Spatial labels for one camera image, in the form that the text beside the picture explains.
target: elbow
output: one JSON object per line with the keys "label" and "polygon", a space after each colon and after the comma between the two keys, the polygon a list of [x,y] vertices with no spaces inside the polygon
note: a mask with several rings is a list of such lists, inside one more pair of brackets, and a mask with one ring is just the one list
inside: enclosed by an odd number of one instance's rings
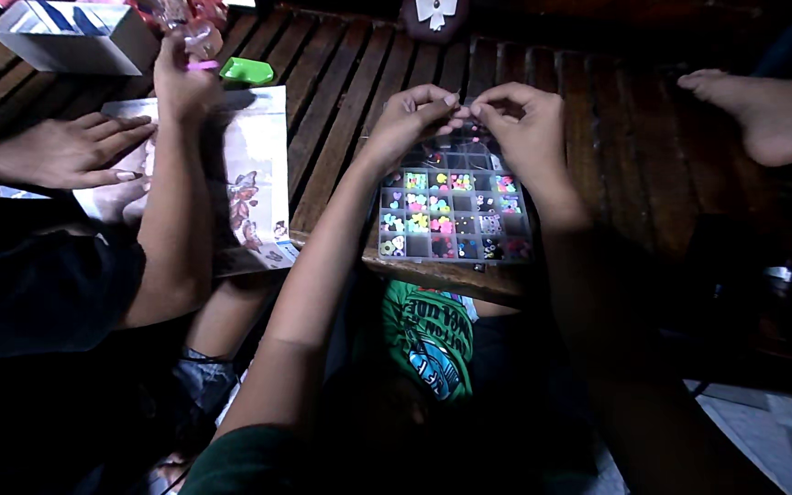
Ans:
{"label": "elbow", "polygon": [[120,328],[144,327],[196,311],[209,299],[212,280],[192,278],[141,284]]}
{"label": "elbow", "polygon": [[177,284],[170,286],[170,290],[165,293],[165,302],[169,299],[169,304],[179,315],[188,314],[206,304],[212,293],[212,280],[208,277],[191,277]]}

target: person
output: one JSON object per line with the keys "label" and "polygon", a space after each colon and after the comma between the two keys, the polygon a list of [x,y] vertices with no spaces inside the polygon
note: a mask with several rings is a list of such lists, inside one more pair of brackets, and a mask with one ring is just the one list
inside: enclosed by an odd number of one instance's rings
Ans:
{"label": "person", "polygon": [[680,77],[677,85],[732,115],[751,159],[765,166],[792,164],[792,80],[703,69]]}
{"label": "person", "polygon": [[[155,64],[157,127],[147,117],[95,113],[44,121],[0,143],[0,184],[128,182],[136,197],[148,191],[136,234],[91,223],[63,200],[0,197],[0,358],[86,351],[111,330],[168,321],[209,297],[211,208],[198,148],[219,84],[207,71],[185,70],[183,43],[165,38]],[[154,187],[149,177],[106,168],[154,132]]]}
{"label": "person", "polygon": [[792,164],[792,26],[750,76],[702,69],[677,85],[732,115],[751,159],[764,166]]}
{"label": "person", "polygon": [[[561,107],[558,95],[510,83],[478,96],[471,113],[500,142],[503,157],[533,198],[555,320],[571,362],[584,379],[600,434],[628,488],[637,493],[779,492],[706,418],[656,353],[651,328],[621,291],[619,278],[606,262],[605,246],[595,237],[590,216],[570,182]],[[243,386],[214,441],[189,471],[183,495],[301,490],[315,485],[318,478],[309,473],[329,452],[326,447],[334,445],[324,445],[314,458],[308,442],[319,407],[330,323],[357,255],[361,212],[385,172],[415,140],[430,131],[446,134],[468,116],[468,110],[458,106],[456,94],[431,85],[390,98],[287,277]],[[415,300],[423,296],[414,294]],[[456,345],[438,351],[452,363],[466,358]],[[427,378],[423,370],[418,373]],[[407,411],[391,415],[395,421],[385,426],[399,424],[401,432],[416,432],[412,424],[424,421],[424,409],[418,404],[424,402],[409,388],[378,407]],[[411,448],[401,448],[400,453],[412,456],[403,456],[396,464],[383,458],[390,477],[376,481],[388,484],[401,479],[413,489],[425,487],[423,482],[414,483],[416,477],[432,472],[446,485],[471,485],[476,473],[461,463],[463,451],[453,443],[462,433],[456,429],[437,440],[415,434],[403,437]],[[356,456],[373,458],[375,453]],[[351,461],[344,460],[341,487],[354,482],[367,486]]]}

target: hand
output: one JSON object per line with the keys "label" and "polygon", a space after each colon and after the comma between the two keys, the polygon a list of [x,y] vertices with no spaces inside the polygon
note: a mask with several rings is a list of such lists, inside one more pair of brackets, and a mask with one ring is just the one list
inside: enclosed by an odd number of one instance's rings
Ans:
{"label": "hand", "polygon": [[546,169],[565,169],[561,97],[526,84],[496,86],[471,110],[500,142],[503,158],[525,182]]}
{"label": "hand", "polygon": [[148,117],[115,119],[96,113],[73,121],[44,121],[0,143],[0,182],[81,189],[141,176],[104,168],[155,131]]}
{"label": "hand", "polygon": [[222,93],[218,77],[209,71],[188,71],[189,57],[181,29],[161,42],[155,62],[155,95],[161,122],[200,123]]}
{"label": "hand", "polygon": [[463,126],[469,109],[460,98],[433,84],[424,84],[390,96],[371,130],[360,157],[385,174],[411,146],[430,136],[443,136]]}
{"label": "hand", "polygon": [[567,174],[561,97],[509,83],[478,96],[470,110],[490,129],[503,158],[531,193],[544,234],[591,228],[591,218]]}

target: child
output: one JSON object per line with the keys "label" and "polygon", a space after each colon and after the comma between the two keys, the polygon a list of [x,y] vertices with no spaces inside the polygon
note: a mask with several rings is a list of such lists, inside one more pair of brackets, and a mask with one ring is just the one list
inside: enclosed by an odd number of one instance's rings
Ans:
{"label": "child", "polygon": [[[470,424],[447,416],[437,428],[444,433],[430,434],[431,404],[460,402],[473,392],[467,371],[473,335],[465,306],[412,286],[388,289],[379,335],[389,358],[365,360],[350,371],[356,378],[347,391],[368,393],[342,396],[362,406],[347,404],[348,410],[362,414],[333,416],[352,426],[345,431],[353,438],[332,435],[310,455],[306,443],[317,418],[329,330],[358,254],[366,205],[414,142],[450,133],[469,114],[456,94],[433,85],[390,98],[287,277],[247,378],[214,441],[195,461],[183,495],[309,491],[324,481],[314,475],[366,491],[467,490],[485,468],[510,481],[498,463],[503,452],[482,451],[474,459],[463,448],[475,440]],[[618,277],[601,263],[591,219],[567,173],[560,97],[504,84],[478,96],[472,115],[494,134],[537,206],[555,319],[632,492],[779,492],[667,373]],[[370,321],[376,313],[366,306]],[[495,427],[480,432],[490,430],[498,433]],[[526,447],[558,454],[557,446],[545,443]]]}

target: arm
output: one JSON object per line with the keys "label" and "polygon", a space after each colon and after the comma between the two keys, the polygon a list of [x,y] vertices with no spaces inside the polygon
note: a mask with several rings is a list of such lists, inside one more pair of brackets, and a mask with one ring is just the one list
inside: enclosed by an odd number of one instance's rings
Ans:
{"label": "arm", "polygon": [[167,36],[155,63],[159,128],[155,175],[137,240],[146,255],[143,280],[124,327],[164,321],[200,307],[212,279],[209,193],[200,158],[200,126],[218,84],[186,71],[184,41]]}
{"label": "arm", "polygon": [[472,110],[538,208],[555,319],[626,483],[637,493],[780,493],[707,418],[631,311],[567,175],[561,105],[504,84]]}
{"label": "arm", "polygon": [[426,129],[445,134],[463,125],[448,116],[468,116],[467,109],[455,110],[456,95],[431,84],[390,98],[286,278],[253,365],[216,437],[251,424],[307,432],[331,322],[357,259],[369,200],[387,168]]}
{"label": "arm", "polygon": [[234,359],[281,281],[280,271],[226,279],[192,321],[186,347],[211,358]]}

